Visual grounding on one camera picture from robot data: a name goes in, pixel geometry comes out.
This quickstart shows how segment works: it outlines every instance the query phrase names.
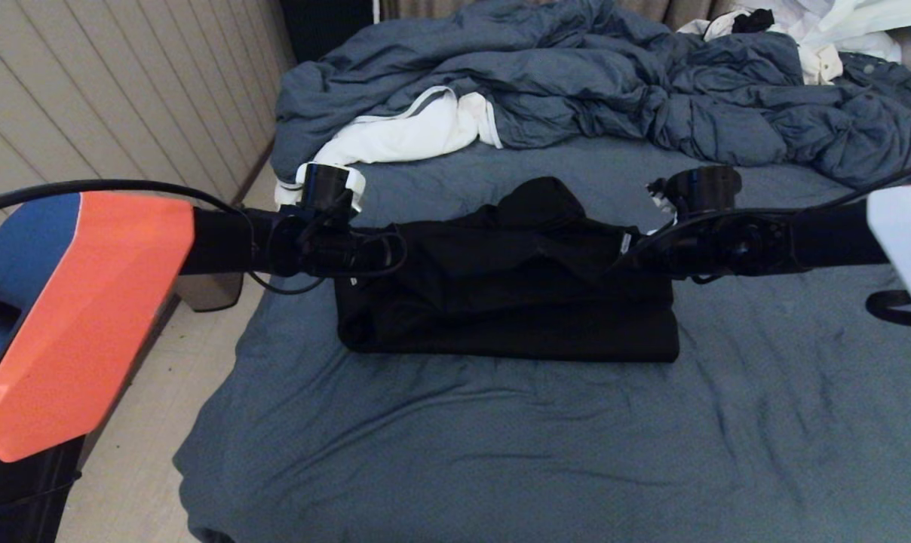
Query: bed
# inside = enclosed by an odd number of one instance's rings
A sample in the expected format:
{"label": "bed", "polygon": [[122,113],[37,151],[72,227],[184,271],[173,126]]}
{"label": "bed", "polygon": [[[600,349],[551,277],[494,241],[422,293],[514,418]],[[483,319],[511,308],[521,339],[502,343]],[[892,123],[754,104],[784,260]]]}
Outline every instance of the bed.
{"label": "bed", "polygon": [[[911,130],[901,92],[868,93]],[[279,131],[291,161],[344,123],[315,121],[297,141]],[[871,165],[741,166],[738,205],[844,195],[842,179],[911,162],[905,135]],[[353,224],[452,219],[555,176],[591,219],[645,231],[667,220],[645,183],[708,164],[694,154],[603,134],[360,164]],[[674,364],[352,353],[331,282],[266,295],[176,455],[190,528],[221,543],[911,541],[911,329],[863,309],[899,285],[889,265],[676,282]]]}

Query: beige wall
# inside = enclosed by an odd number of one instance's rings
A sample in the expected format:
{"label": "beige wall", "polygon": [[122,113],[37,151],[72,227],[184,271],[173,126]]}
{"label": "beige wall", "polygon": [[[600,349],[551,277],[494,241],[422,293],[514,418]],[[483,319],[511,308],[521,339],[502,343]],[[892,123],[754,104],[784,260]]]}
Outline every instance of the beige wall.
{"label": "beige wall", "polygon": [[276,0],[0,0],[0,192],[115,176],[231,199],[292,65]]}

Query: orange plastic panel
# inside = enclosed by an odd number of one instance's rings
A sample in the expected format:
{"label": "orange plastic panel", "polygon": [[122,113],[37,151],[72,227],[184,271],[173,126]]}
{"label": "orange plastic panel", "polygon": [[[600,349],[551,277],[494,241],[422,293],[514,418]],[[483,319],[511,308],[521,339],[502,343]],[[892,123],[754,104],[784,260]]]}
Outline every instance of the orange plastic panel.
{"label": "orange plastic panel", "polygon": [[190,203],[87,192],[60,264],[0,362],[0,459],[97,428],[194,243]]}

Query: crumpled duvet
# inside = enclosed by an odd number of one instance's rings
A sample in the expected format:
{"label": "crumpled duvet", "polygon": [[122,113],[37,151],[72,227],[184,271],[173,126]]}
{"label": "crumpled duvet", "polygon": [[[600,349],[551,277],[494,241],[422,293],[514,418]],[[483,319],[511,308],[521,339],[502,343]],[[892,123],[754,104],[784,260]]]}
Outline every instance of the crumpled duvet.
{"label": "crumpled duvet", "polygon": [[387,21],[284,75],[272,166],[290,183],[355,117],[397,114],[435,85],[484,95],[508,148],[606,134],[723,164],[792,161],[849,186],[911,165],[911,110],[848,82],[804,86],[796,48],[777,33],[703,42],[612,0]]}

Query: floor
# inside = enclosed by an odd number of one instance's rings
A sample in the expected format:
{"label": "floor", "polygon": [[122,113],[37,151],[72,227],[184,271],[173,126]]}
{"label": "floor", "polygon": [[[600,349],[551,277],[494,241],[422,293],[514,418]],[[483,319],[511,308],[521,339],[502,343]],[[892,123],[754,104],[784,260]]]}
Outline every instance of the floor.
{"label": "floor", "polygon": [[[273,189],[266,165],[245,205],[271,209]],[[262,292],[247,279],[231,309],[197,314],[177,306],[70,492],[58,543],[194,541],[170,460],[234,367],[235,343]]]}

